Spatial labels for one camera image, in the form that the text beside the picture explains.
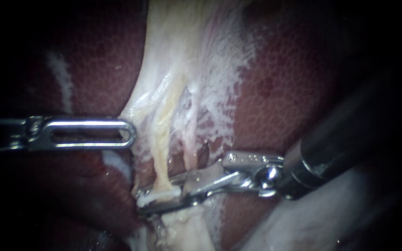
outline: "white fibrous band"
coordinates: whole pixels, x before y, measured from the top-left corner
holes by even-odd
[[[136,201],[136,205],[139,208],[142,208],[142,207],[150,204],[153,201],[165,199],[165,198],[174,198],[174,197],[178,197],[180,195],[181,195],[181,188],[178,186],[173,186],[173,189],[171,189],[171,190],[166,190],[166,191],[161,191],[161,192],[151,191],[146,194],[139,194],[137,201]]]
[[[137,206],[180,196],[171,185],[168,161],[183,152],[187,170],[198,167],[196,153],[220,141],[213,161],[234,141],[236,100],[247,68],[261,45],[243,36],[242,11],[249,1],[151,0],[144,58],[121,119],[132,122],[138,138],[137,163],[153,159],[153,190]],[[165,214],[155,227],[161,250],[215,250],[221,241],[223,196],[200,206]]]

